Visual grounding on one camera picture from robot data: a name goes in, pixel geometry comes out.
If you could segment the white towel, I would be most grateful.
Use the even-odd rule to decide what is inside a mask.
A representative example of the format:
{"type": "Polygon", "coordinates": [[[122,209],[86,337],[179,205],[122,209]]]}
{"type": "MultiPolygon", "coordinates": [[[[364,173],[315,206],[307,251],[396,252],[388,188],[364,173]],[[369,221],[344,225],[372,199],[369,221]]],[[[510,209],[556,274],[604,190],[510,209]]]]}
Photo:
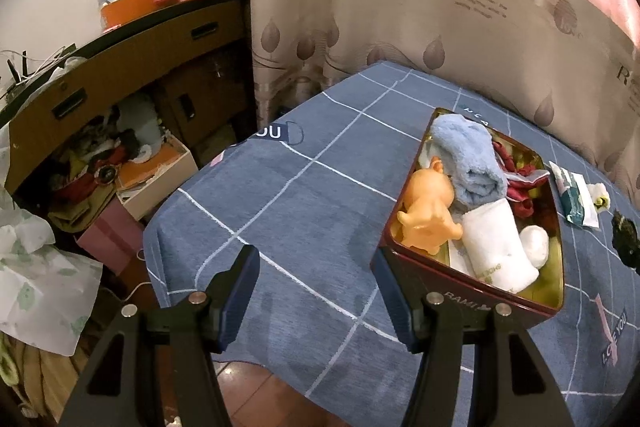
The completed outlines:
{"type": "Polygon", "coordinates": [[[462,243],[477,280],[517,294],[538,279],[505,198],[463,213],[461,224],[462,243]]]}

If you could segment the red grey fabric pouch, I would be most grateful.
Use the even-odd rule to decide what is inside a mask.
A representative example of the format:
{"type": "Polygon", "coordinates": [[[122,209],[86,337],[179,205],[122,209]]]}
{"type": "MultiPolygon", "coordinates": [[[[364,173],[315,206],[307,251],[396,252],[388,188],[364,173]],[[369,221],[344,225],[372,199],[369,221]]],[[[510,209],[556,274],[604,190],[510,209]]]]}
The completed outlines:
{"type": "Polygon", "coordinates": [[[534,164],[518,167],[513,156],[498,141],[492,141],[500,168],[506,176],[506,199],[514,216],[528,219],[534,214],[534,199],[540,196],[541,187],[548,182],[550,173],[534,164]]]}

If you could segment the beige leaf print curtain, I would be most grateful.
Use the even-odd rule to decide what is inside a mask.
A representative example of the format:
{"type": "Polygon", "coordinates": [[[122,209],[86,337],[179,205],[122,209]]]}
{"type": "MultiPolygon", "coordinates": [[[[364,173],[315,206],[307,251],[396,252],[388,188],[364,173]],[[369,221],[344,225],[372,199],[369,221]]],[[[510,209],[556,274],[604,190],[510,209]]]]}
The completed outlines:
{"type": "Polygon", "coordinates": [[[386,60],[480,92],[639,195],[639,0],[250,0],[257,118],[386,60]]]}

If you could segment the light blue towel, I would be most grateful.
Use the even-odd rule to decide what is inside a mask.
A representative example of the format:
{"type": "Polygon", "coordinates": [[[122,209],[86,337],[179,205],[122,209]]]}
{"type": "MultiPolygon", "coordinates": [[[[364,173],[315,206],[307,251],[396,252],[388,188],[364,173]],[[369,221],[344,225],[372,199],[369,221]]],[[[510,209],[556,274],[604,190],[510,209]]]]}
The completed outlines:
{"type": "Polygon", "coordinates": [[[506,197],[506,176],[482,124],[459,114],[442,114],[431,124],[430,135],[430,154],[442,161],[461,205],[472,209],[506,197]]]}

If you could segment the white green patterned cloth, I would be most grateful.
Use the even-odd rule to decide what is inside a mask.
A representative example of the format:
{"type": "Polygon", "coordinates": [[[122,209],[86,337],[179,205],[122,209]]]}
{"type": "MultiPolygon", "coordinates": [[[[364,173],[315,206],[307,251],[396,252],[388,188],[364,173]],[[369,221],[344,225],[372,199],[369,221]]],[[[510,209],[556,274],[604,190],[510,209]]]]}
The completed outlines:
{"type": "Polygon", "coordinates": [[[70,357],[96,302],[103,265],[54,246],[49,222],[1,190],[1,332],[70,357]]]}

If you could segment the white round ball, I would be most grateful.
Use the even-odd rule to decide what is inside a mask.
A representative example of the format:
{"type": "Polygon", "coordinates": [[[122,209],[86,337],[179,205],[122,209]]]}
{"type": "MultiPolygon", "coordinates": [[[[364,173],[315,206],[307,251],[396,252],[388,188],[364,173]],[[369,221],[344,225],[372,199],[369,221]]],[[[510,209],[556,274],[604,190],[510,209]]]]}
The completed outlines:
{"type": "Polygon", "coordinates": [[[542,268],[549,258],[549,235],[539,225],[527,225],[520,232],[520,239],[529,262],[542,268]]]}

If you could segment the black small object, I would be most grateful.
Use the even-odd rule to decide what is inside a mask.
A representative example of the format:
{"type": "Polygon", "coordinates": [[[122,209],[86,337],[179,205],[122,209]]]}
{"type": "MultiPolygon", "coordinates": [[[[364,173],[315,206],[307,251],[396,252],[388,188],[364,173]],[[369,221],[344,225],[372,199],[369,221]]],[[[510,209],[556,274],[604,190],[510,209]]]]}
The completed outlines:
{"type": "Polygon", "coordinates": [[[626,267],[640,274],[639,236],[634,222],[615,210],[612,218],[612,232],[614,251],[626,267]]]}

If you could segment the green white tissue pack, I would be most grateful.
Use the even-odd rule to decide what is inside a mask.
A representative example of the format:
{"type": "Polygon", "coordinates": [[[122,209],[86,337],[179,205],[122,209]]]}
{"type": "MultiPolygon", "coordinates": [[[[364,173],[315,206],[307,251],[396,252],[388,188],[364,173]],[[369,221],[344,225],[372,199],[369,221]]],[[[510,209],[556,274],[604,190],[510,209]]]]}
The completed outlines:
{"type": "Polygon", "coordinates": [[[579,228],[600,229],[596,207],[582,174],[549,162],[561,199],[565,219],[579,228]]]}

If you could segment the pink box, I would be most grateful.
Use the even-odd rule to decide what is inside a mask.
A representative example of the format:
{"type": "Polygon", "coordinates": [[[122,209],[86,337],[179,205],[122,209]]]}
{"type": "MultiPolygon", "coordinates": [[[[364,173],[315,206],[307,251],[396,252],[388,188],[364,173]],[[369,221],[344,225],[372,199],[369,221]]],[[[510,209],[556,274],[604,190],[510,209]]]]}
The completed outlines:
{"type": "Polygon", "coordinates": [[[124,272],[142,249],[143,227],[115,197],[77,244],[115,275],[124,272]]]}

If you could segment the blue checked tablecloth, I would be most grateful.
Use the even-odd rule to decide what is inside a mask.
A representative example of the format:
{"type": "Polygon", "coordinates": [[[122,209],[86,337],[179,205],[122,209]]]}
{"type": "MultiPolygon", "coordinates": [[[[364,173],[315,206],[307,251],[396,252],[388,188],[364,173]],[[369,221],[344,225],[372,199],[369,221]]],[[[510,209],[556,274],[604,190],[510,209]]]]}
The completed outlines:
{"type": "Polygon", "coordinates": [[[160,304],[204,288],[254,245],[259,279],[224,358],[265,366],[350,425],[399,425],[419,359],[398,341],[370,261],[439,107],[602,180],[566,145],[478,94],[381,62],[228,148],[166,200],[143,236],[160,304]]]}

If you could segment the brown wooden cabinet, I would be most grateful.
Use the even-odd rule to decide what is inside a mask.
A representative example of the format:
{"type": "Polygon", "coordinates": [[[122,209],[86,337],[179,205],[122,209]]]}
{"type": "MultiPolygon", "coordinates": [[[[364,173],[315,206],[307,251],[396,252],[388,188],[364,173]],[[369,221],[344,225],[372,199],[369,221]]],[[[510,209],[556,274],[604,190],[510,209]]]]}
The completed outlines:
{"type": "Polygon", "coordinates": [[[205,55],[221,59],[221,72],[254,107],[249,8],[250,0],[195,0],[161,9],[79,49],[84,60],[62,77],[34,82],[1,112],[10,139],[6,191],[18,190],[89,120],[205,55]]]}

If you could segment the red gold metal tin box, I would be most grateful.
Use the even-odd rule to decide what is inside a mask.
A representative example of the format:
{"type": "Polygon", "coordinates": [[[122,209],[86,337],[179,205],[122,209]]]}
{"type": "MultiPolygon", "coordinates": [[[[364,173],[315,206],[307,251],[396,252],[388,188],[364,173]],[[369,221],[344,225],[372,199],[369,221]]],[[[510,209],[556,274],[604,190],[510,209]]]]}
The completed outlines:
{"type": "MultiPolygon", "coordinates": [[[[430,154],[431,124],[437,116],[451,113],[448,109],[435,109],[424,132],[418,153],[411,164],[407,179],[400,191],[398,201],[387,219],[378,248],[388,247],[394,253],[416,262],[424,281],[428,285],[445,291],[446,295],[454,299],[455,303],[472,311],[485,310],[497,303],[507,303],[514,309],[518,319],[525,326],[532,327],[557,314],[564,301],[562,236],[559,219],[555,214],[556,206],[550,180],[541,187],[540,196],[534,199],[533,216],[528,219],[514,216],[518,234],[527,225],[539,225],[549,235],[548,261],[538,269],[538,279],[524,291],[511,294],[509,291],[502,291],[477,280],[471,262],[466,255],[462,239],[448,241],[440,247],[436,256],[430,256],[425,251],[407,248],[401,244],[401,225],[396,219],[396,213],[398,210],[402,210],[402,195],[404,195],[410,176],[420,168],[427,168],[434,157],[430,154]]],[[[492,141],[498,141],[506,147],[518,167],[534,164],[538,169],[546,169],[541,157],[534,150],[499,131],[489,127],[485,128],[491,134],[492,141]]],[[[463,213],[473,209],[475,208],[466,208],[455,199],[449,211],[454,222],[461,223],[463,213]]]]}

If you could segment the orange rubber pig toy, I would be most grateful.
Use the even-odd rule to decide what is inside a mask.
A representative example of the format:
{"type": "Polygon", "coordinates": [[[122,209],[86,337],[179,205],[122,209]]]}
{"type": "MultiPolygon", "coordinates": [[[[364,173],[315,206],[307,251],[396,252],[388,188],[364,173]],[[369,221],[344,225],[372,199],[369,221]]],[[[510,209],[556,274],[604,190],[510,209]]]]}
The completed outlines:
{"type": "Polygon", "coordinates": [[[402,210],[396,213],[401,225],[401,244],[436,256],[448,241],[462,239],[462,224],[454,222],[449,211],[455,199],[444,164],[434,156],[427,168],[420,168],[410,176],[402,195],[402,210]]]}

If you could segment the white cardboard box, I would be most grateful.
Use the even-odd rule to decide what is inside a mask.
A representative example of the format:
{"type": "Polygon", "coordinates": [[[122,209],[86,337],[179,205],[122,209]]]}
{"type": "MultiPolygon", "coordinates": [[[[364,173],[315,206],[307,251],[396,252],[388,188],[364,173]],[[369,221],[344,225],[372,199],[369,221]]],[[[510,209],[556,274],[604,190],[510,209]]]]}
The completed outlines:
{"type": "Polygon", "coordinates": [[[130,216],[140,220],[197,172],[191,151],[168,134],[151,159],[122,165],[115,182],[116,196],[130,216]]]}

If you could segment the white yellow small plush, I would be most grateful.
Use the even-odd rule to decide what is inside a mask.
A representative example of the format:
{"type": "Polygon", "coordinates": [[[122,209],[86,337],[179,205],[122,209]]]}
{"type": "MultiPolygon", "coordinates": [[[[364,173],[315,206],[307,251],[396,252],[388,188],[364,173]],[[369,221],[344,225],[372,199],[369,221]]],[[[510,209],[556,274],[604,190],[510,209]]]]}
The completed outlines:
{"type": "Polygon", "coordinates": [[[611,196],[604,183],[589,183],[587,188],[597,213],[611,209],[611,196]]]}

